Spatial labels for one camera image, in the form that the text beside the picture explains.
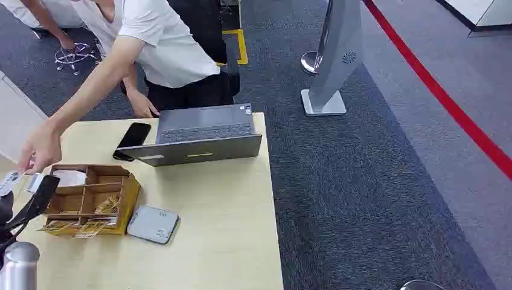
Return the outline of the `person's hand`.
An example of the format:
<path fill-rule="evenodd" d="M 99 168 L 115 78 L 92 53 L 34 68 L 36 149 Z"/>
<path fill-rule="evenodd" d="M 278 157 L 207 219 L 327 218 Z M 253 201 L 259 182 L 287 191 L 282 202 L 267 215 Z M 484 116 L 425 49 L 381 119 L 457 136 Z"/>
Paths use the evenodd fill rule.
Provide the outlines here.
<path fill-rule="evenodd" d="M 127 91 L 127 98 L 138 118 L 159 117 L 159 112 L 153 103 L 138 90 Z"/>
<path fill-rule="evenodd" d="M 29 137 L 21 151 L 18 171 L 32 175 L 62 160 L 62 131 L 52 120 L 44 122 Z"/>

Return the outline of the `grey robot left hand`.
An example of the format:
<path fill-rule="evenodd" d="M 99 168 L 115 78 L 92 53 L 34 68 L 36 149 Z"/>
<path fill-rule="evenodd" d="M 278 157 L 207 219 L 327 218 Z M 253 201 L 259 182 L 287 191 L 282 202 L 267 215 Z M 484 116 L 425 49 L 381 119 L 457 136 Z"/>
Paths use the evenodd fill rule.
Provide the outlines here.
<path fill-rule="evenodd" d="M 13 192 L 1 196 L 1 249 L 4 250 L 12 244 L 21 234 L 28 223 L 41 215 L 48 207 L 60 178 L 54 175 L 45 175 L 25 206 L 13 216 Z"/>

